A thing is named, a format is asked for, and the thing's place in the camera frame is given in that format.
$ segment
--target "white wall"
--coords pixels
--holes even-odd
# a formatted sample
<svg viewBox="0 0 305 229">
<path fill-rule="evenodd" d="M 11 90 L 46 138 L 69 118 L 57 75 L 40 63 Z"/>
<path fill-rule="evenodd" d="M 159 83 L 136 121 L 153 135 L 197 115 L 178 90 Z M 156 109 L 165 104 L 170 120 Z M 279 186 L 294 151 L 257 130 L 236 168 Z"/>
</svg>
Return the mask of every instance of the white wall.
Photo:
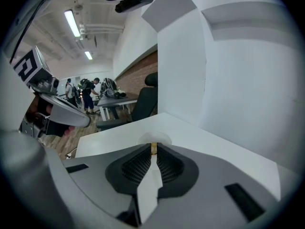
<svg viewBox="0 0 305 229">
<path fill-rule="evenodd" d="M 158 33 L 158 113 L 199 124 L 205 82 L 201 17 L 193 10 Z"/>
<path fill-rule="evenodd" d="M 132 63 L 142 59 L 157 45 L 157 32 L 141 17 L 141 9 L 128 14 L 125 29 L 120 35 L 113 58 L 113 76 L 116 78 Z"/>
<path fill-rule="evenodd" d="M 207 54 L 199 126 L 300 171 L 299 157 L 305 154 L 300 149 L 305 130 L 302 52 L 255 40 L 218 41 L 213 49 L 213 55 Z"/>
<path fill-rule="evenodd" d="M 48 61 L 47 64 L 52 74 L 59 79 L 94 72 L 112 72 L 112 62 L 98 58 L 90 61 L 86 58 L 65 61 L 52 60 Z"/>
<path fill-rule="evenodd" d="M 60 82 L 59 82 L 59 86 L 57 88 L 57 94 L 58 95 L 62 95 L 62 94 L 65 94 L 65 86 L 66 86 L 66 83 L 67 83 L 67 79 L 68 78 L 71 78 L 71 82 L 77 86 L 79 83 L 80 83 L 80 80 L 77 81 L 76 80 L 76 77 L 79 77 L 80 80 L 84 79 L 84 78 L 87 78 L 89 79 L 90 81 L 93 81 L 96 77 L 98 77 L 100 79 L 101 82 L 103 82 L 104 78 L 110 78 L 110 79 L 113 79 L 113 74 L 112 74 L 112 71 L 111 72 L 95 72 L 95 73 L 88 73 L 88 74 L 82 74 L 82 75 L 77 75 L 77 76 L 74 76 L 74 77 L 67 77 L 67 78 L 64 78 L 64 79 L 61 79 Z M 97 93 L 100 92 L 101 90 L 101 84 L 97 84 L 95 85 L 95 89 L 94 89 Z"/>
</svg>

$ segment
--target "dark pants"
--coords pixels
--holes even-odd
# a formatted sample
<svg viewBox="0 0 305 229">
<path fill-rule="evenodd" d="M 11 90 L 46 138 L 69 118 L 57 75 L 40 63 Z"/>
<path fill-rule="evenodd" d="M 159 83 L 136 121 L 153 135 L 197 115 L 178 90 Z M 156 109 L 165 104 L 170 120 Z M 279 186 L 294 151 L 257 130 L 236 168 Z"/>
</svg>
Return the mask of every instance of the dark pants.
<svg viewBox="0 0 305 229">
<path fill-rule="evenodd" d="M 93 110 L 93 100 L 90 95 L 82 95 L 82 99 L 84 100 L 85 109 L 91 108 Z"/>
<path fill-rule="evenodd" d="M 68 99 L 68 102 L 69 102 L 70 104 L 73 104 L 75 107 L 78 108 L 78 106 L 77 106 L 77 104 L 76 104 L 75 97 L 69 98 L 69 99 Z"/>
</svg>

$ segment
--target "bag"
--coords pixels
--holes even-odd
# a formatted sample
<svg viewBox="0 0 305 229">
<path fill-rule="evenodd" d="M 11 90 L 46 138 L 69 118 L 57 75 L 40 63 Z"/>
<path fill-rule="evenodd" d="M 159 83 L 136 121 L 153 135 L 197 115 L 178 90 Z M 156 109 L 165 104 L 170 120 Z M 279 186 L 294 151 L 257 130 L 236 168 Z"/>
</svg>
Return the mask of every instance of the bag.
<svg viewBox="0 0 305 229">
<path fill-rule="evenodd" d="M 87 88 L 87 84 L 89 83 L 90 81 L 85 78 L 85 79 L 82 79 L 81 82 L 79 83 L 79 88 L 81 90 L 85 90 Z"/>
<path fill-rule="evenodd" d="M 77 96 L 77 89 L 76 89 L 76 87 L 74 86 L 74 84 L 73 84 L 73 86 L 72 86 L 71 84 L 68 84 L 68 85 L 70 85 L 70 86 L 72 87 L 72 93 L 71 93 L 72 97 Z"/>
<path fill-rule="evenodd" d="M 101 89 L 103 89 L 103 94 L 106 97 L 115 98 L 114 93 L 116 92 L 117 88 L 115 82 L 112 79 L 105 78 Z"/>
</svg>

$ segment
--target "desk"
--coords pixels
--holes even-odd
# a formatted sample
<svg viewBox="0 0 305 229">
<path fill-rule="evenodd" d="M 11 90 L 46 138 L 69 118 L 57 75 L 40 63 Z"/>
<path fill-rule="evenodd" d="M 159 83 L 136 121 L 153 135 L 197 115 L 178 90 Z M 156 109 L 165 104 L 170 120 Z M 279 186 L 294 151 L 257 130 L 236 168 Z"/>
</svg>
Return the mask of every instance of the desk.
<svg viewBox="0 0 305 229">
<path fill-rule="evenodd" d="M 119 99 L 108 98 L 106 96 L 103 96 L 97 104 L 97 106 L 100 108 L 103 121 L 106 120 L 104 109 L 106 110 L 107 118 L 110 119 L 108 108 L 104 108 L 103 106 L 109 105 L 109 104 L 127 105 L 128 113 L 130 114 L 131 113 L 130 104 L 136 103 L 138 101 L 138 97 L 139 97 L 138 95 L 130 94 L 130 93 L 126 93 L 125 98 L 119 98 Z"/>
<path fill-rule="evenodd" d="M 172 145 L 230 162 L 280 200 L 281 185 L 275 162 L 166 113 L 83 136 L 76 157 L 105 154 L 137 145 L 139 138 L 148 132 L 165 133 Z"/>
</svg>

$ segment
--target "white ceiling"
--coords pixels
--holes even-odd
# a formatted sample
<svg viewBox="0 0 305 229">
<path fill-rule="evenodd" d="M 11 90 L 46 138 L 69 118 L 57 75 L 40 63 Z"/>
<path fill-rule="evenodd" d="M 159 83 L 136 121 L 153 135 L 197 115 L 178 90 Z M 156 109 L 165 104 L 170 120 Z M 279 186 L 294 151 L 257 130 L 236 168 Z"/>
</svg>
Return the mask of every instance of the white ceiling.
<svg viewBox="0 0 305 229">
<path fill-rule="evenodd" d="M 41 7 L 28 28 L 13 63 L 34 45 L 38 46 L 46 61 L 86 58 L 84 51 L 90 51 L 94 59 L 112 60 L 127 16 L 126 13 L 115 12 L 117 3 L 106 0 L 50 0 L 48 5 Z M 82 5 L 82 10 L 77 11 L 76 5 Z M 84 48 L 77 45 L 64 16 L 64 12 L 69 9 L 73 10 L 79 30 L 80 25 L 83 25 L 83 40 L 80 42 Z"/>
</svg>

